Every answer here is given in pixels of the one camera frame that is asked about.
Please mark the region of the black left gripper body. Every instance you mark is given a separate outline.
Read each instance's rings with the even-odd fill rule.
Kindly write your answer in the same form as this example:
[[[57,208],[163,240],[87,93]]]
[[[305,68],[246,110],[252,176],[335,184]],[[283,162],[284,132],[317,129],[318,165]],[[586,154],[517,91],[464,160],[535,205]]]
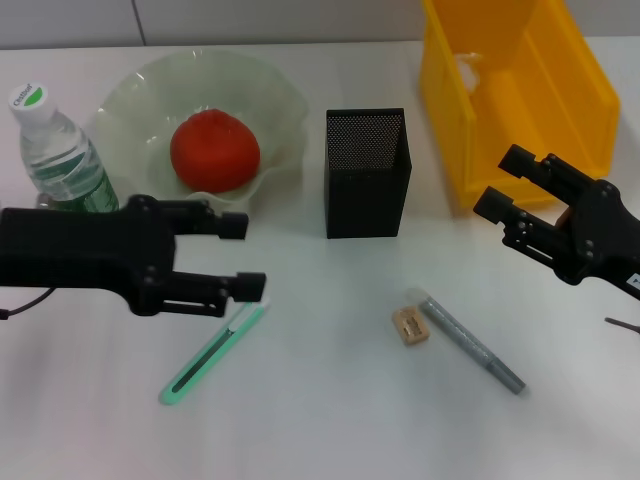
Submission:
[[[110,213],[1,211],[3,287],[106,290],[139,316],[163,310],[175,248],[163,205],[150,196]]]

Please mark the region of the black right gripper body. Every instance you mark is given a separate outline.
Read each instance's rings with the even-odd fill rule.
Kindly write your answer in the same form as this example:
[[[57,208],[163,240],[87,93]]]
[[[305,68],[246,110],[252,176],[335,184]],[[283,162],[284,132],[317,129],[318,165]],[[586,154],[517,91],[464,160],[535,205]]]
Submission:
[[[570,245],[562,266],[566,283],[594,277],[639,297],[639,220],[623,205],[617,187],[592,182],[563,214],[562,230]]]

